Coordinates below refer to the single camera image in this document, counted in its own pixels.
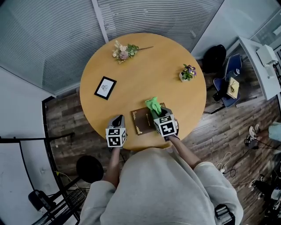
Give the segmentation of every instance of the window blinds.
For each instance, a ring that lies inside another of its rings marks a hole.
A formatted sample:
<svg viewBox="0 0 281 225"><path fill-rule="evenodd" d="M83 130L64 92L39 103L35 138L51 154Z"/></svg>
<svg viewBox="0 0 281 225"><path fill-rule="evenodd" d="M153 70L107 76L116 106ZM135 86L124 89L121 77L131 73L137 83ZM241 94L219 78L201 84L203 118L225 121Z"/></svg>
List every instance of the window blinds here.
<svg viewBox="0 0 281 225"><path fill-rule="evenodd" d="M80 81L104 44L91 0L5 0L0 66L51 93Z"/></svg>
<svg viewBox="0 0 281 225"><path fill-rule="evenodd" d="M156 33L191 51L222 2L5 0L0 6L0 66L56 94L79 83L106 35L112 40L128 33Z"/></svg>
<svg viewBox="0 0 281 225"><path fill-rule="evenodd" d="M189 51L223 0L97 0L108 39L128 33L155 33Z"/></svg>

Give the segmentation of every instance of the gray sweatshirt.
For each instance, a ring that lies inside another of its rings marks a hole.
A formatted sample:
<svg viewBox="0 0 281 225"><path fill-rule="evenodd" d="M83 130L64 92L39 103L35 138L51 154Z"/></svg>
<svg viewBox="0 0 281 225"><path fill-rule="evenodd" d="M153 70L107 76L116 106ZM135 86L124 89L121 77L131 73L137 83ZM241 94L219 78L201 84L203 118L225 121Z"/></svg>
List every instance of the gray sweatshirt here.
<svg viewBox="0 0 281 225"><path fill-rule="evenodd" d="M239 225L236 191L212 163L192 170L176 150L151 148L127 160L117 188L107 181L91 185L80 225L215 225L219 204Z"/></svg>

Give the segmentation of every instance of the floor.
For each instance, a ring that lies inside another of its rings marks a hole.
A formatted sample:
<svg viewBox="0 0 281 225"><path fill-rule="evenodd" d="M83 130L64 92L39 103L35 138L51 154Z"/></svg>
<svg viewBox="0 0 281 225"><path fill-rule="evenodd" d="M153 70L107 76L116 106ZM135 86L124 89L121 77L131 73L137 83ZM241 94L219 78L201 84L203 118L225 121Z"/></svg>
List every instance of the floor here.
<svg viewBox="0 0 281 225"><path fill-rule="evenodd" d="M205 74L206 86L212 84L214 74ZM249 61L242 64L241 75L237 78L240 82L241 102L243 99L261 96L261 89L255 73ZM237 159L245 156L235 165L237 171L234 177L230 173L226 178L234 184L238 197L244 208L243 224L257 225L263 218L263 200L257 200L258 193L251 192L248 188L249 181L264 174L269 177L272 169L272 149L249 150L244 145L250 125L259 123L262 129L266 129L273 121L280 121L279 105L276 98L269 101L261 101L247 107L231 107L223 109L215 114L209 114L221 106L215 102L212 95L214 90L207 92L207 100L204 114L198 126L183 140L183 143L195 152L202 160L214 164L220 162L227 152L231 152L231 159L226 165L226 171L231 169ZM46 117L49 136L75 132L74 138L62 138L51 142L52 152L60 172L71 179L77 176L76 161L83 155L96 157L106 171L110 152L106 141L93 130L87 122L79 99L79 89L61 95L46 104ZM278 143L268 138L261 139L271 146ZM129 151L123 150L123 156L127 158ZM68 178L61 175L64 184ZM77 185L81 188L90 184L80 181Z"/></svg>

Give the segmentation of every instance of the chair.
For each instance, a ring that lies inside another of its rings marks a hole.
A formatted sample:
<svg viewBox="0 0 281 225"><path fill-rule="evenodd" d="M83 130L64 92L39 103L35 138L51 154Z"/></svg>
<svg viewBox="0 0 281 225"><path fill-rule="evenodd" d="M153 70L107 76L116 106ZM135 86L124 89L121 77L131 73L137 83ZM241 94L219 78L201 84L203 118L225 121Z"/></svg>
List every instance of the chair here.
<svg viewBox="0 0 281 225"><path fill-rule="evenodd" d="M223 101L223 106L219 109L216 109L215 111L211 112L211 114L214 114L224 108L231 107L234 105L239 99L240 94L238 93L237 98L233 99L230 96L226 94L228 82L231 77L237 76L239 73L233 73L233 71L236 71L237 69L241 69L242 63L240 54L233 55L229 57L228 61L223 66L223 72L221 73L221 78L215 78L213 80L213 85L207 88L207 91L211 88L216 88L217 93L213 95L213 98L215 101L219 101L220 99Z"/></svg>

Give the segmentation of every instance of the brown book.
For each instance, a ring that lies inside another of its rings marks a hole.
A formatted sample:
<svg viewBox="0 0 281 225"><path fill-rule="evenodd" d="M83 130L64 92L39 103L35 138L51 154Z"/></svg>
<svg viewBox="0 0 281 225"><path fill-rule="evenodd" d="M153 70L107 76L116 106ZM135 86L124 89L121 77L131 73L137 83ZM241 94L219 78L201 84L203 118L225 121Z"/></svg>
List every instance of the brown book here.
<svg viewBox="0 0 281 225"><path fill-rule="evenodd" d="M154 120L148 107L131 111L131 114L137 135L156 131Z"/></svg>

